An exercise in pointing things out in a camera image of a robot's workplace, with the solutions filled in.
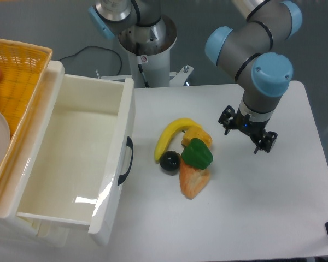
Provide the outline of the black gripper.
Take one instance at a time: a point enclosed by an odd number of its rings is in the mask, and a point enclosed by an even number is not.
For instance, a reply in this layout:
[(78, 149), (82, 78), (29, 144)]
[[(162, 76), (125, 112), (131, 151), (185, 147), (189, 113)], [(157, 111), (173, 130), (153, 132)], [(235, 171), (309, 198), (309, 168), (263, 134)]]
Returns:
[(230, 105), (221, 113), (218, 122), (225, 128), (224, 135), (227, 135), (230, 130), (239, 130), (250, 137), (256, 145), (254, 154), (257, 154), (258, 151), (269, 153), (278, 136), (276, 132), (266, 131), (269, 120), (257, 122), (252, 120), (251, 114), (243, 115), (240, 109), (235, 112)]

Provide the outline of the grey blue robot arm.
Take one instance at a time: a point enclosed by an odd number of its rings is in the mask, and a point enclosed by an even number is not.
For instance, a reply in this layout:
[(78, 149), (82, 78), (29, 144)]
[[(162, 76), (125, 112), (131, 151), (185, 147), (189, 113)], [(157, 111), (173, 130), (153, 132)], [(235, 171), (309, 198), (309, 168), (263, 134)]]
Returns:
[[(243, 90), (237, 110), (227, 107), (219, 118), (226, 131), (239, 130), (269, 152), (277, 139), (265, 129), (293, 76), (291, 62), (272, 48), (294, 35), (302, 13), (292, 1), (234, 1), (246, 25), (237, 31), (217, 28), (204, 51)], [(88, 9), (100, 34), (117, 38), (126, 50), (134, 85), (167, 87), (169, 52), (177, 39), (173, 21), (164, 16), (159, 1), (96, 1)]]

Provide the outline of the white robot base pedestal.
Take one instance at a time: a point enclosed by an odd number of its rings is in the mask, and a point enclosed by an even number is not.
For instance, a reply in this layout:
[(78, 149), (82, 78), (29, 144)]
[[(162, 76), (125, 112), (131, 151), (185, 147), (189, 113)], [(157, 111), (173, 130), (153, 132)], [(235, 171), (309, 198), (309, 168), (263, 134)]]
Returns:
[(150, 27), (138, 25), (118, 34), (118, 41), (127, 53), (135, 88), (179, 87), (188, 83), (194, 68), (184, 65), (171, 72), (171, 49), (177, 40), (177, 28), (166, 15)]

